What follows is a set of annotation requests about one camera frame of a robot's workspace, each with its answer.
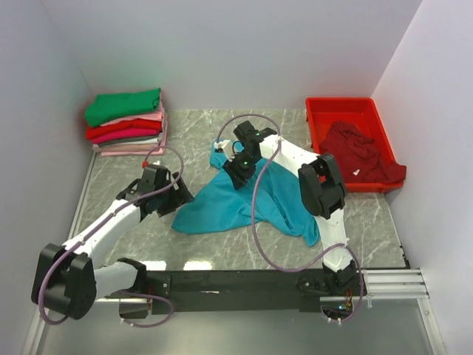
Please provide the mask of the teal t shirt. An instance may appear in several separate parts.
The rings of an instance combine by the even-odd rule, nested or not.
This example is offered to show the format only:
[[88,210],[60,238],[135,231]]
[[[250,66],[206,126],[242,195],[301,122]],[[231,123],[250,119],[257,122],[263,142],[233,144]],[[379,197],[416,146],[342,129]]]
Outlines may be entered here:
[[[251,203],[256,178],[266,160],[256,164],[256,173],[247,185],[235,190],[223,169],[226,156],[211,150],[210,166],[216,176],[178,210],[171,225],[183,234],[207,234],[229,231],[251,224]],[[303,237],[308,246],[319,241],[314,217],[303,206],[298,178],[271,163],[260,180],[256,194],[255,222],[267,222],[283,234]]]

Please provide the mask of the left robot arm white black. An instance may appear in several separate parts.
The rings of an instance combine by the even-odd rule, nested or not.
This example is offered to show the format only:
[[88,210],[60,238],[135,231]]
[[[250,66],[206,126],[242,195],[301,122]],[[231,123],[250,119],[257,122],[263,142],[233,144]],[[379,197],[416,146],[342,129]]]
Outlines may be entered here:
[[119,192],[111,206],[89,227],[61,245],[45,246],[38,257],[31,300],[43,314],[47,309],[79,320],[94,302],[117,292],[139,297],[149,291],[142,262],[122,257],[111,266],[104,257],[123,234],[150,214],[170,214],[194,197],[182,172],[156,163]]

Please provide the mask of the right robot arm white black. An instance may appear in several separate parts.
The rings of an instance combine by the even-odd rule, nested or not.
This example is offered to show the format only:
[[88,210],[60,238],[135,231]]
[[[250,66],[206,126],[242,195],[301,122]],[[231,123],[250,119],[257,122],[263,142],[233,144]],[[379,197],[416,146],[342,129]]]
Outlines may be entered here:
[[256,174],[261,159],[278,164],[298,179],[302,205],[316,221],[323,247],[321,273],[314,281],[307,281],[303,290],[320,296],[343,294],[350,288],[357,266],[347,247],[347,189],[336,159],[329,153],[320,155],[296,146],[281,136],[279,128],[258,130],[244,121],[234,134],[242,151],[235,151],[232,142],[221,138],[214,142],[214,149],[225,154],[223,169],[235,189],[241,189]]

